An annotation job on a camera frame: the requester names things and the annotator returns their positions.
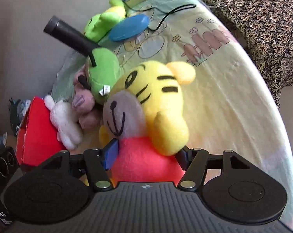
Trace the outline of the yellow tiger plush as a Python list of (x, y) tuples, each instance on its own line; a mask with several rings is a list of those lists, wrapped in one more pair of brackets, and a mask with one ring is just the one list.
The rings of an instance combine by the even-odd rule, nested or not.
[(99, 131), (102, 145), (118, 140), (113, 183), (180, 181), (184, 171), (175, 155), (189, 141), (181, 87), (195, 75), (186, 62), (147, 61), (118, 79)]

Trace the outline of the black thermos bottle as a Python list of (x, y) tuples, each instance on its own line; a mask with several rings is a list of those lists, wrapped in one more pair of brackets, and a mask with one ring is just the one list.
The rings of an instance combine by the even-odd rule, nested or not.
[(86, 57), (89, 56), (93, 49), (100, 47), (97, 43), (88, 39), (84, 34), (56, 16), (49, 20), (43, 32)]

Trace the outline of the red cardboard box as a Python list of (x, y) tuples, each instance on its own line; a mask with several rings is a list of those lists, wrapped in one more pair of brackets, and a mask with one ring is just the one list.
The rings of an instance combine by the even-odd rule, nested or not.
[(34, 97), (17, 135), (16, 158), (23, 168), (33, 168), (65, 147), (57, 140), (57, 129), (43, 99)]

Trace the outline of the white plush bunny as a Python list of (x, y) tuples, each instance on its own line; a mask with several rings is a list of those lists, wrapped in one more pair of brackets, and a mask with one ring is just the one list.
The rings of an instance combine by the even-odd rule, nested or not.
[(78, 116), (69, 102), (55, 102), (51, 95), (46, 95), (44, 104), (50, 111), (50, 121), (57, 129), (57, 140), (67, 150), (76, 149), (83, 141), (83, 132), (78, 125)]

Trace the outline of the light green frog plush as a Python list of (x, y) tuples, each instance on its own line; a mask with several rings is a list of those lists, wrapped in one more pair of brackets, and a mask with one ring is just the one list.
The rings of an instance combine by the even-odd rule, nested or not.
[(98, 43), (104, 36), (108, 36), (111, 29), (126, 19), (125, 5), (122, 0), (109, 0), (111, 7), (101, 14), (96, 14), (83, 30), (83, 34)]

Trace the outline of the pink plush bear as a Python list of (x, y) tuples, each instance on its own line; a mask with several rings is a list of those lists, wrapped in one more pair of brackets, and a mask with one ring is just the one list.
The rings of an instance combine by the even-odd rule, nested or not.
[(88, 65), (83, 65), (82, 68), (75, 73), (73, 78), (74, 98), (72, 101), (72, 109), (78, 115), (78, 121), (82, 129), (91, 129), (102, 125), (102, 111), (95, 107), (95, 98), (91, 91), (84, 88), (78, 80), (80, 76), (85, 78), (87, 82), (86, 72)]

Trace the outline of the cartoon print bed sheet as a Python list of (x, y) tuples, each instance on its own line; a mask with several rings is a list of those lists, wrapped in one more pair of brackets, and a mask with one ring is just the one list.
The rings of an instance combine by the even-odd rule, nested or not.
[(243, 47), (199, 0), (147, 0), (136, 10), (151, 18), (145, 30), (123, 44), (107, 38), (123, 70), (150, 60), (185, 61), (196, 70), (183, 86), (188, 146), (219, 154), (226, 149), (257, 165), (288, 194), (281, 221), (293, 229), (293, 155), (274, 99)]

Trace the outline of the green plush with antennae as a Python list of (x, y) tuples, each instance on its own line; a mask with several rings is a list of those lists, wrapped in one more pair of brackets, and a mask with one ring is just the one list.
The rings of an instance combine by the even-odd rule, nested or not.
[(85, 75), (79, 75), (77, 81), (91, 91), (97, 103), (103, 105), (122, 74), (116, 55), (107, 48), (99, 47), (92, 50), (86, 60)]

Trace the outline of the patterned dark cushion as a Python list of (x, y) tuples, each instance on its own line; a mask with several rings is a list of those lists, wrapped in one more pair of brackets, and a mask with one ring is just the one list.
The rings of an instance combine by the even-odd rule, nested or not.
[(214, 14), (229, 31), (238, 30), (275, 103), (293, 85), (293, 0), (202, 0), (224, 4)]

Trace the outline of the blue glasses case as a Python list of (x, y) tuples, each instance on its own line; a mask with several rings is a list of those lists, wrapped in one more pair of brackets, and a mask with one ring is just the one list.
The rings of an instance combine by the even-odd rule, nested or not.
[(138, 36), (147, 29), (149, 22), (150, 18), (145, 14), (128, 17), (111, 29), (108, 38), (110, 41), (120, 42)]

